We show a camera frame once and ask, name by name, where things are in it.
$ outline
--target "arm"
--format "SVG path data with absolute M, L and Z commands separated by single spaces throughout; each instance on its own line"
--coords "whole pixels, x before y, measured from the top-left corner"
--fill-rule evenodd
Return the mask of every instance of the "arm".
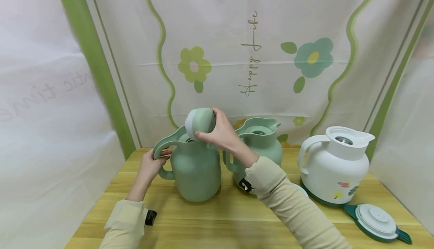
M 246 175 L 255 193 L 304 249 L 351 249 L 326 215 L 289 181 L 273 161 L 260 157 Z
M 154 160 L 153 150 L 143 155 L 137 177 L 125 200 L 116 203 L 104 229 L 106 234 L 99 249 L 136 249 L 143 237 L 148 210 L 143 207 L 143 198 L 161 166 L 169 158 L 170 150 L 162 152 Z
M 216 127 L 195 136 L 232 153 L 246 167 L 246 176 L 255 193 L 296 237 L 304 249 L 351 249 L 326 215 L 288 180 L 273 161 L 255 154 L 234 132 L 224 112 L 217 115 Z

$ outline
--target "hand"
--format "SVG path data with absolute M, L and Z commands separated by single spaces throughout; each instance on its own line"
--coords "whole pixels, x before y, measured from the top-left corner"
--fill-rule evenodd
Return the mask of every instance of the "hand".
M 217 108 L 212 108 L 212 110 L 216 113 L 217 118 L 214 130 L 210 133 L 197 131 L 194 134 L 196 138 L 229 152 L 244 144 L 237 133 L 235 133 L 225 113 Z
M 216 126 L 211 133 L 197 131 L 194 135 L 200 141 L 217 146 L 220 149 L 230 152 L 246 167 L 250 168 L 259 160 L 255 154 L 234 131 L 225 113 L 217 108 L 212 109 L 216 113 Z
M 126 197 L 126 200 L 136 202 L 143 201 L 146 191 L 149 186 L 151 186 L 151 182 L 157 176 L 161 167 L 166 164 L 171 153 L 172 150 L 163 150 L 160 154 L 160 158 L 154 160 L 154 149 L 151 149 L 142 156 L 136 179 Z
M 149 184 L 154 180 L 157 176 L 158 171 L 161 169 L 163 165 L 166 164 L 166 161 L 170 158 L 170 154 L 172 150 L 163 150 L 160 154 L 160 158 L 154 160 L 154 149 L 152 148 L 142 156 L 142 160 L 140 161 L 140 167 L 137 172 L 136 179 L 143 180 L 148 182 Z

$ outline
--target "green lid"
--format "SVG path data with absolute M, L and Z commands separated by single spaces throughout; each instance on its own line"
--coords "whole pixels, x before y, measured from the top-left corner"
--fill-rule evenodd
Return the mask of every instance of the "green lid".
M 379 207 L 371 204 L 358 204 L 356 206 L 345 205 L 343 208 L 353 218 L 357 227 L 374 240 L 383 243 L 401 240 L 412 244 L 411 237 L 399 229 L 391 215 Z
M 194 133 L 197 131 L 202 131 L 205 133 L 210 133 L 214 130 L 216 126 L 216 116 L 212 109 L 208 107 L 201 107 L 194 109 L 189 112 L 187 119 L 185 120 L 185 129 L 188 136 L 197 141 L 194 137 Z

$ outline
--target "black tag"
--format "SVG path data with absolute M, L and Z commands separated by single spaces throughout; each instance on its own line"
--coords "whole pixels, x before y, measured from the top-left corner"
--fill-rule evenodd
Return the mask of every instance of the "black tag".
M 245 190 L 246 193 L 249 193 L 252 191 L 253 186 L 248 181 L 246 181 L 244 178 L 240 180 L 240 183 L 238 184 L 242 189 Z
M 157 212 L 154 210 L 148 210 L 148 214 L 146 214 L 145 226 L 152 226 L 155 221 L 155 217 L 157 217 Z

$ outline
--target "white cloth backdrop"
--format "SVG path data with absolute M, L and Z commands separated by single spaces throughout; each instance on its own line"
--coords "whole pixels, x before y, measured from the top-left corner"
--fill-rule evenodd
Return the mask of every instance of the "white cloth backdrop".
M 276 118 L 288 146 L 365 128 L 420 0 L 87 1 L 142 146 L 212 106 Z
M 60 0 L 0 3 L 0 248 L 59 249 L 124 156 Z
M 434 235 L 434 13 L 402 77 L 371 172 Z

